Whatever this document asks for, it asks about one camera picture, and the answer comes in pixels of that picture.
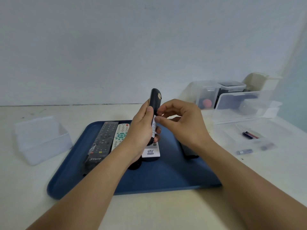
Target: blue tray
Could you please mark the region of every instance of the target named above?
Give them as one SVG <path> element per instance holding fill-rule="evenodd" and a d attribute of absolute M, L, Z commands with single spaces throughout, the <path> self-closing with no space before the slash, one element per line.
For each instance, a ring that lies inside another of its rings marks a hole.
<path fill-rule="evenodd" d="M 49 196 L 61 199 L 82 180 L 81 165 L 103 123 L 104 121 L 94 122 L 85 128 L 50 180 L 47 186 Z M 131 123 L 131 120 L 119 121 L 119 123 Z M 154 162 L 143 161 L 137 170 L 127 170 L 115 190 L 115 195 L 221 185 L 216 175 L 201 158 L 185 159 L 181 145 L 174 135 L 165 127 L 160 127 L 162 128 L 159 141 L 160 158 Z"/>

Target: gray remote control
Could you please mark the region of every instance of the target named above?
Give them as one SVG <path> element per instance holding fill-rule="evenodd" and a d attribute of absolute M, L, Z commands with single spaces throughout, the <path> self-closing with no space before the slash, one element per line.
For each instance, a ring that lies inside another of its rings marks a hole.
<path fill-rule="evenodd" d="M 82 173 L 85 176 L 94 169 L 111 151 L 118 122 L 105 122 L 99 131 L 83 163 Z"/>

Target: white remote control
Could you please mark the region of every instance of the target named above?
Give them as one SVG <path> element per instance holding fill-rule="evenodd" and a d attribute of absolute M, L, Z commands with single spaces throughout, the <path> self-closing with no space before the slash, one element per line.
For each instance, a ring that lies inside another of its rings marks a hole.
<path fill-rule="evenodd" d="M 111 151 L 113 151 L 113 149 L 115 149 L 125 139 L 129 127 L 130 125 L 127 123 L 118 124 Z"/>

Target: person's left arm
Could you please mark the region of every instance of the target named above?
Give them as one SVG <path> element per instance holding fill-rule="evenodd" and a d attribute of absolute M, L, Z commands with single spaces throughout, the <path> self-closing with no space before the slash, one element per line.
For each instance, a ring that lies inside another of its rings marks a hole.
<path fill-rule="evenodd" d="M 134 116 L 123 142 L 28 230 L 98 229 L 122 175 L 140 158 L 151 138 L 154 113 L 147 106 L 148 101 Z"/>

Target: person's right arm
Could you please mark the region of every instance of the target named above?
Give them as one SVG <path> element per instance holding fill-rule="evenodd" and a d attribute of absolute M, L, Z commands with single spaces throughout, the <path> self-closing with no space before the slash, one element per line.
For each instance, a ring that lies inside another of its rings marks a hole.
<path fill-rule="evenodd" d="M 157 113 L 156 122 L 195 151 L 217 175 L 227 200 L 248 229 L 307 229 L 307 208 L 214 142 L 195 104 L 174 99 Z M 173 115 L 181 117 L 167 119 Z"/>

